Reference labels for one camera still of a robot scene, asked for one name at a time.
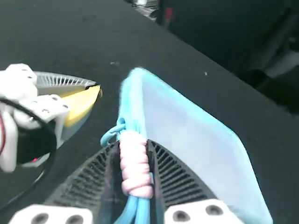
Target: white plastic part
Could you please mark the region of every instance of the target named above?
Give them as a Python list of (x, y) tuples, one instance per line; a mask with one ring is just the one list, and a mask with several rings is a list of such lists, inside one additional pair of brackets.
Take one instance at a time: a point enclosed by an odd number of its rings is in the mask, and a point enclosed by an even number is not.
[(9, 76), (16, 76), (18, 78), (23, 78), (29, 82), (31, 82), (33, 85), (36, 85), (37, 82), (37, 76), (33, 72), (33, 70), (26, 64), (11, 64), (6, 69), (6, 73)]
[[(2, 105), (0, 104), (0, 119), (3, 119), (2, 118), (2, 113), (3, 113), (3, 110), (2, 110)], [(3, 121), (3, 128), (2, 127), (0, 127), (0, 155), (1, 155), (1, 150), (3, 150), (2, 149), (2, 147), (4, 147), (4, 145), (3, 144), (5, 144), (5, 139), (3, 139), (3, 136), (5, 136), (5, 125), (4, 125), (4, 121)]]
[(31, 205), (13, 216), (9, 224), (93, 224), (88, 209)]
[(165, 224), (243, 224), (227, 207), (216, 199), (174, 205), (164, 214)]
[(3, 151), (0, 154), (0, 168), (4, 172), (11, 173), (16, 168), (18, 128), (8, 111), (3, 111), (1, 115), (5, 127), (6, 139)]
[[(11, 64), (0, 73), (0, 94), (12, 101), (36, 97), (36, 74), (25, 64)], [(12, 113), (13, 108), (6, 105), (5, 110)]]
[[(43, 119), (45, 122), (55, 120), (55, 134), (57, 138), (57, 148), (63, 141), (61, 134), (64, 126), (65, 118), (69, 114), (69, 107), (58, 95), (44, 95), (35, 98), (26, 98), (19, 101), (19, 104), (32, 111), (36, 116)], [(39, 128), (40, 124), (27, 114), (14, 110), (14, 120), (17, 125), (26, 129)]]

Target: black cable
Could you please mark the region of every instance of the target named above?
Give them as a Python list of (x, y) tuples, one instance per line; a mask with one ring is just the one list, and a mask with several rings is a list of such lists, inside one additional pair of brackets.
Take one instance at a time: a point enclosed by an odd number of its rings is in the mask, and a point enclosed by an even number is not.
[[(33, 117), (34, 120), (36, 120), (42, 127), (44, 127), (50, 135), (55, 135), (55, 131), (53, 128), (46, 123), (44, 120), (39, 118), (37, 115), (35, 115), (33, 112), (28, 110), (27, 108), (23, 107), (22, 105), (15, 103), (7, 98), (0, 98), (0, 102), (7, 104), (8, 106), (14, 107), (15, 109), (22, 111), (23, 113), (26, 113), (28, 116)], [(53, 166), (55, 155), (57, 150), (57, 143), (56, 141), (53, 142), (53, 146), (50, 147), (50, 154), (49, 157), (43, 167), (43, 170), (40, 172), (39, 176), (32, 182), (32, 184), (25, 190), (23, 190), (21, 193), (19, 193), (17, 196), (13, 197), (11, 200), (9, 200), (5, 205), (0, 207), (0, 213), (4, 212), (5, 210), (9, 209), (11, 206), (18, 203), (21, 199), (23, 199), (26, 195), (32, 192), (34, 188), (41, 183), (41, 181), (46, 177), (46, 175), (49, 173), (50, 169)]]

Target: pink string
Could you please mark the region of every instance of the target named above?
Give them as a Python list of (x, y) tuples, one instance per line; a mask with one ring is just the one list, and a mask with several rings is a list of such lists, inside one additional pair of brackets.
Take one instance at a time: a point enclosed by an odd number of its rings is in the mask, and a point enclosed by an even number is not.
[(125, 131), (120, 136), (122, 191), (127, 195), (152, 198), (150, 165), (146, 139), (138, 132)]

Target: blue cord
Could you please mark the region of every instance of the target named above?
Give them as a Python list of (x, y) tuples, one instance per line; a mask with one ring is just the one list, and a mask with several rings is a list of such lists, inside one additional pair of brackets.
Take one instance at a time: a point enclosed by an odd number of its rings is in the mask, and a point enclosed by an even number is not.
[[(119, 132), (126, 129), (125, 124), (119, 124), (107, 131), (100, 142), (103, 147), (109, 145), (110, 139)], [(147, 198), (138, 198), (130, 195), (125, 209), (114, 224), (132, 223), (135, 218), (135, 224), (150, 224), (150, 200)]]

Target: light blue cloth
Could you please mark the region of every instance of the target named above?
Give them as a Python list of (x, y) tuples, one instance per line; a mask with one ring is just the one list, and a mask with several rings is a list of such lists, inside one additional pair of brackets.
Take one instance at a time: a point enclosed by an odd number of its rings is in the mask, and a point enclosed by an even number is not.
[(238, 136), (142, 68), (121, 87), (117, 125), (124, 124), (174, 153), (244, 223), (273, 223)]

